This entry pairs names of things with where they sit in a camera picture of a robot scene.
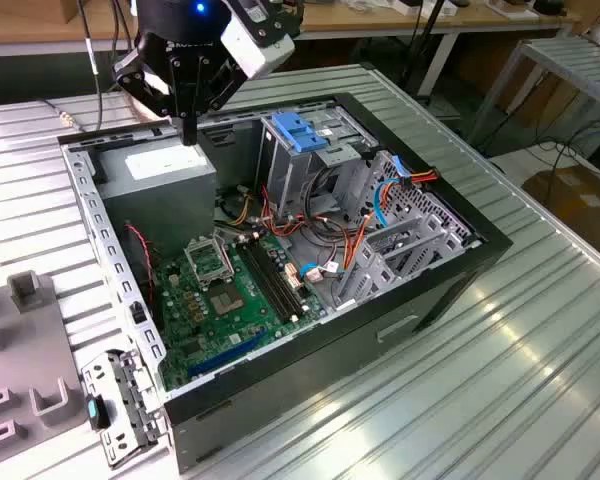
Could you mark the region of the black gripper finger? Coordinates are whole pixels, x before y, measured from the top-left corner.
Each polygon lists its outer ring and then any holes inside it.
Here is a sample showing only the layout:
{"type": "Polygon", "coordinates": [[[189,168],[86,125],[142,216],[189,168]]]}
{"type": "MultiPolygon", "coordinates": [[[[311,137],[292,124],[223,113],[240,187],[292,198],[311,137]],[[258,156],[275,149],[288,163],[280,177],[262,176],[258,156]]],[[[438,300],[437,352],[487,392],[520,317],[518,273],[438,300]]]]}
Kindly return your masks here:
{"type": "Polygon", "coordinates": [[[173,61],[165,47],[135,48],[114,63],[117,84],[153,114],[168,118],[184,144],[185,106],[177,92],[173,61]]]}
{"type": "Polygon", "coordinates": [[[184,121],[184,144],[197,143],[198,117],[224,106],[245,82],[245,73],[232,57],[199,56],[194,75],[188,117],[184,121]]]}

